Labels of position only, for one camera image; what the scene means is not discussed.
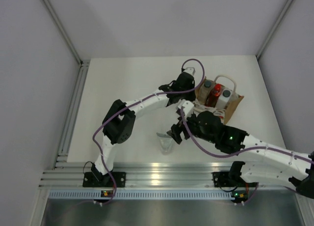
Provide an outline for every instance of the brown paper bag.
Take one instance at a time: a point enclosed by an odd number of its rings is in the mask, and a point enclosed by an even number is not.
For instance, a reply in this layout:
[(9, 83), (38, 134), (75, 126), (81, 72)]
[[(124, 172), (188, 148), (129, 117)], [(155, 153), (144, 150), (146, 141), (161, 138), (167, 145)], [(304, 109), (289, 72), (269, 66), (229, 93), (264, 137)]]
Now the brown paper bag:
[[(231, 101), (228, 102), (226, 109), (219, 110), (219, 112), (218, 112), (218, 113), (224, 113), (224, 116), (220, 116), (220, 119), (221, 119), (221, 121), (222, 121), (224, 124), (227, 124), (227, 123), (229, 122), (229, 120), (231, 119), (232, 115), (234, 114), (236, 108), (238, 107), (238, 105), (240, 104), (240, 102), (242, 101), (242, 99), (244, 98), (244, 96), (240, 96), (240, 95), (238, 95), (238, 94), (236, 93), (236, 83), (235, 83), (235, 81), (234, 81), (233, 79), (231, 79), (229, 76), (226, 76), (226, 75), (218, 75), (218, 76), (215, 78), (215, 80), (214, 80), (214, 81), (211, 81), (211, 82), (212, 82), (212, 83), (216, 83), (216, 81), (217, 81), (217, 79), (218, 79), (219, 77), (225, 77), (225, 78), (231, 80), (231, 81), (234, 83), (234, 85), (235, 85), (235, 86), (234, 86), (234, 89), (233, 89)], [(202, 82), (202, 84), (201, 84), (201, 86), (203, 85), (203, 83), (204, 83), (206, 80), (207, 80), (207, 79), (206, 79), (206, 77), (205, 77), (204, 80), (203, 80), (203, 82)], [(199, 91), (200, 91), (201, 86), (195, 90), (196, 98), (198, 98), (198, 93), (199, 93)]]

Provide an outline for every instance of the gray bottle cap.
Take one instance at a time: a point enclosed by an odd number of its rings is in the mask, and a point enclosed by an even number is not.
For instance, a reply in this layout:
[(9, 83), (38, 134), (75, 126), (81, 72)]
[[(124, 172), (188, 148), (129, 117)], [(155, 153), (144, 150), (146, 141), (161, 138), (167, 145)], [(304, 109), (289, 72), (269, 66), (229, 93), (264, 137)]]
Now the gray bottle cap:
[(230, 92), (229, 90), (225, 90), (225, 91), (222, 93), (222, 95), (223, 95), (224, 97), (230, 97), (231, 92)]
[(206, 80), (206, 81), (204, 82), (204, 87), (210, 87), (210, 86), (211, 86), (211, 81)]

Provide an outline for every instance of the bottle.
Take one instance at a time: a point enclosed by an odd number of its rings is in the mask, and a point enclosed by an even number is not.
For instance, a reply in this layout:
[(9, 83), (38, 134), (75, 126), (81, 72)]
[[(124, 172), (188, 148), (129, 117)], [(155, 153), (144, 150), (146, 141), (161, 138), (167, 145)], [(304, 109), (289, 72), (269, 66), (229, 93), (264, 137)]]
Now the bottle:
[(198, 94), (198, 98), (197, 98), (201, 104), (205, 104), (207, 96), (210, 90), (212, 89), (212, 84), (213, 83), (210, 80), (206, 80), (201, 86), (199, 94)]
[(221, 85), (216, 84), (215, 87), (210, 91), (207, 97), (205, 106), (215, 107), (220, 94), (221, 94)]
[(217, 108), (217, 110), (225, 109), (230, 98), (231, 98), (231, 91), (228, 88), (225, 88), (222, 91), (221, 95), (219, 96), (215, 108)]

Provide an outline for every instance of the red bottle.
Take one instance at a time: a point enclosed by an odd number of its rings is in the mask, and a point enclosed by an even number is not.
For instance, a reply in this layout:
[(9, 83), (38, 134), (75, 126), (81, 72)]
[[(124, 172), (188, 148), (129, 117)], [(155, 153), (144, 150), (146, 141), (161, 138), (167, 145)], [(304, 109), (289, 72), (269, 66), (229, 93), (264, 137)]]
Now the red bottle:
[(210, 91), (207, 97), (205, 106), (215, 107), (220, 94), (221, 94), (221, 85), (216, 84), (215, 87)]

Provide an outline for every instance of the wall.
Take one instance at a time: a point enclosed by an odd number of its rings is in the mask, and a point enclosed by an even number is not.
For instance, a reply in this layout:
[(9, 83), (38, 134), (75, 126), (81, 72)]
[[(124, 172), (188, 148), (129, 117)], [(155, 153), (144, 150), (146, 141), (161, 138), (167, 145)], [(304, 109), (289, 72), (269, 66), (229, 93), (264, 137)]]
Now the wall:
[(287, 148), (311, 153), (314, 0), (296, 0), (259, 63)]
[(29, 221), (78, 66), (40, 0), (0, 0), (0, 222)]
[(286, 0), (51, 0), (91, 57), (255, 55)]

